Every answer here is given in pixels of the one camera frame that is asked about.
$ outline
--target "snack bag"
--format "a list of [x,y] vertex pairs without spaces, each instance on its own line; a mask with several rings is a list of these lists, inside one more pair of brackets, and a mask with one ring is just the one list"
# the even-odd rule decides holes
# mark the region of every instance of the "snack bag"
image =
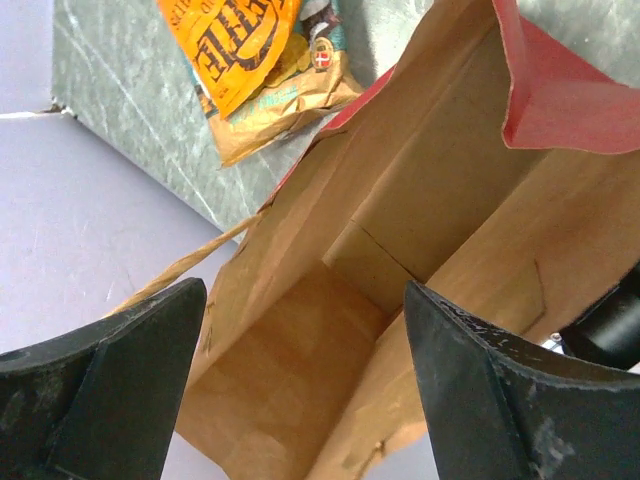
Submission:
[[157,0],[224,118],[276,64],[301,0]]
[[284,51],[263,84],[224,118],[196,69],[194,87],[218,153],[230,166],[285,132],[334,112],[362,91],[349,73],[338,0],[303,0]]

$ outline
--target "brown paper bag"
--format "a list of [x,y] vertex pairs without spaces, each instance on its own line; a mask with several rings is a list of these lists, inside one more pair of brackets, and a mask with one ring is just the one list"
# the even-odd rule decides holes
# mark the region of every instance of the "brown paper bag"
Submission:
[[437,1],[265,205],[177,424],[231,480],[360,479],[426,430],[407,280],[540,341],[640,257],[640,154],[508,149],[509,92],[491,2]]

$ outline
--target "twisted paper handle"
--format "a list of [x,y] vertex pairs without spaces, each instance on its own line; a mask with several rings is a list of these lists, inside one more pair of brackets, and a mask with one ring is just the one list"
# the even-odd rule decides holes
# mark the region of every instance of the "twisted paper handle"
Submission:
[[190,253],[180,260],[172,264],[169,268],[167,268],[164,272],[158,275],[156,278],[151,280],[145,287],[141,290],[138,290],[134,293],[128,300],[124,301],[120,305],[118,305],[114,310],[109,312],[106,316],[113,315],[115,313],[119,313],[122,310],[126,310],[137,303],[140,303],[142,300],[149,298],[152,295],[155,295],[160,290],[167,288],[173,282],[175,282],[178,278],[184,275],[187,271],[195,267],[197,264],[202,262],[205,258],[215,252],[222,245],[227,243],[232,238],[241,234],[245,230],[247,230],[252,225],[258,223],[258,221],[264,216],[266,210],[254,215],[253,217],[249,217],[246,220],[243,220],[235,227],[232,227],[230,230],[226,231],[222,235],[217,238],[214,238],[206,245],[200,247],[193,253]]
[[358,469],[358,471],[356,472],[356,476],[354,477],[353,480],[362,480],[364,476],[367,474],[367,472],[369,471],[369,468],[373,464],[373,461],[376,459],[376,457],[378,455],[380,455],[381,457],[384,457],[385,444],[386,444],[386,440],[381,440],[378,443],[376,443],[375,448],[371,451],[371,453],[369,454],[365,462]]

